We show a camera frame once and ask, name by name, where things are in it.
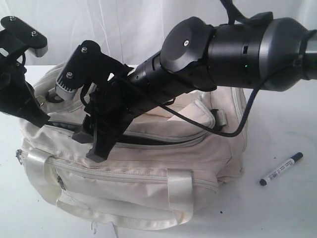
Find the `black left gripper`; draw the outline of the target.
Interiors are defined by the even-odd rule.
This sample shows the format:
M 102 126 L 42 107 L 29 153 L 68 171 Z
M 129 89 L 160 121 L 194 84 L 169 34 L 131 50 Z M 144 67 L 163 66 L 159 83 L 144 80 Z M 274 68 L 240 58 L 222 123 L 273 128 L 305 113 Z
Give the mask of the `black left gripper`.
M 31 44 L 14 43 L 0 47 L 0 111 L 25 119 L 41 128 L 50 119 L 25 80 L 25 51 Z

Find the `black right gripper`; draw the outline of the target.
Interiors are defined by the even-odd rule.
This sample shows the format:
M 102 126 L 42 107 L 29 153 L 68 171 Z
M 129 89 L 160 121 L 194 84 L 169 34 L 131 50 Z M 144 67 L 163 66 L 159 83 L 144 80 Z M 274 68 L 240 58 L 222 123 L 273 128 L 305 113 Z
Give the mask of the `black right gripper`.
M 83 99 L 87 113 L 83 123 L 73 133 L 73 140 L 81 144 L 91 143 L 86 158 L 93 162 L 106 161 L 117 142 L 137 145 L 158 145 L 158 139 L 146 139 L 140 135 L 124 135 L 136 117 L 153 109 L 153 104 L 132 87 L 152 99 L 159 100 L 159 85 L 149 79 L 114 79 L 107 88 L 93 87 L 89 100 Z

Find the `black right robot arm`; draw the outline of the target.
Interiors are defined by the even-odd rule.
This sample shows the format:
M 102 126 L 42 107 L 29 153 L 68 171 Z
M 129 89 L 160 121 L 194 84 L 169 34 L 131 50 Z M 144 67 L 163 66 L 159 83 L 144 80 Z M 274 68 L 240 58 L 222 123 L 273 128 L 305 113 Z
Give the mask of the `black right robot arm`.
M 222 5 L 226 24 L 214 27 L 190 17 L 170 31 L 159 52 L 136 68 L 107 60 L 104 66 L 112 79 L 99 69 L 89 72 L 83 90 L 96 87 L 85 103 L 85 119 L 72 136 L 79 143 L 92 143 L 89 159 L 106 160 L 135 118 L 155 107 L 167 109 L 181 94 L 219 86 L 252 89 L 235 131 L 209 128 L 213 134 L 235 137 L 260 90 L 282 92 L 299 80 L 316 79 L 316 30 L 293 18 L 275 19 L 272 12 L 247 18 L 230 0 Z

